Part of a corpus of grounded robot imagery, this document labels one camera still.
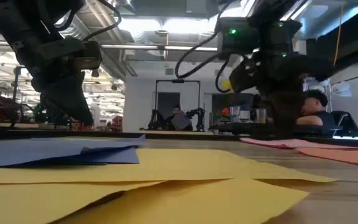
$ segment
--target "yellow paper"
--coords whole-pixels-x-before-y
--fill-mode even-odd
[[[2,169],[0,183],[122,182],[209,179],[335,179],[207,149],[138,149],[140,164]]]
[[[159,183],[0,185],[0,223],[50,223],[109,194]]]
[[[57,223],[263,223],[308,195],[250,179],[200,182],[166,182],[131,190],[113,202],[74,213]]]

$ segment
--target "yellow cable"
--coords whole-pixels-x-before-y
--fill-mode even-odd
[[[342,2],[342,8],[341,8],[341,18],[339,20],[339,30],[338,30],[338,37],[336,39],[336,50],[335,50],[335,58],[334,58],[334,65],[336,64],[336,60],[338,57],[338,50],[339,50],[339,41],[341,39],[341,28],[342,28],[342,17],[343,17],[343,8],[344,8],[345,2]]]

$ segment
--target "workbench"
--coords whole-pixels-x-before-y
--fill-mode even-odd
[[[300,180],[264,180],[269,184],[311,192],[306,199],[266,224],[358,223],[358,166],[356,165],[304,156],[292,150],[244,144],[239,141],[148,139],[144,147],[220,149],[259,162],[268,162],[310,174],[337,177],[338,181],[329,184]]]
[[[136,138],[139,133],[98,133],[69,131],[7,131],[0,133],[0,139],[20,138]],[[316,183],[302,180],[263,180],[268,184],[279,185],[311,194],[279,217],[268,221],[275,223],[358,223],[358,166],[328,159],[305,156],[292,150],[273,149],[245,144],[238,136],[157,134],[146,133],[144,148],[160,149],[219,149],[259,162],[268,162],[296,169],[310,174],[339,178],[333,183]],[[337,139],[306,140],[326,144],[358,146],[358,141]]]

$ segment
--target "blue paper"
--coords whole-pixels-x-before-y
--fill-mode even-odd
[[[84,164],[139,163],[134,147],[144,144],[144,135],[119,141],[23,139],[0,141],[0,166],[56,160]]]
[[[91,153],[82,153],[77,156],[58,158],[60,162],[69,162],[74,164],[138,164],[134,147],[125,147],[118,149],[108,149]]]
[[[0,141],[0,166],[11,166],[26,162],[79,155],[82,147],[61,140],[23,139]]]

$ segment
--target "ceiling light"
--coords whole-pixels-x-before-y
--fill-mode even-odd
[[[155,19],[122,19],[118,28],[136,33],[160,30],[161,24]]]
[[[104,49],[127,49],[127,50],[158,50],[158,46],[136,44],[101,44]]]
[[[100,84],[98,81],[83,81],[83,84]]]
[[[163,30],[174,34],[199,34],[210,31],[206,19],[169,19]]]
[[[312,2],[313,2],[313,0],[308,0],[306,3],[304,3],[304,5],[302,5],[302,7],[300,7],[300,9],[297,10],[297,11],[291,16],[291,19],[292,19],[292,20],[296,19]]]
[[[63,22],[65,21],[65,17],[63,16],[62,18],[60,18],[56,23],[55,23],[55,25],[62,25],[63,24]]]
[[[252,9],[252,6],[254,5],[255,0],[248,0],[247,3],[244,5],[244,8],[241,12],[241,17],[247,17],[249,12]]]
[[[192,47],[187,46],[165,46],[165,50],[190,50]],[[204,52],[215,52],[218,50],[217,47],[197,47],[197,51],[204,51]]]

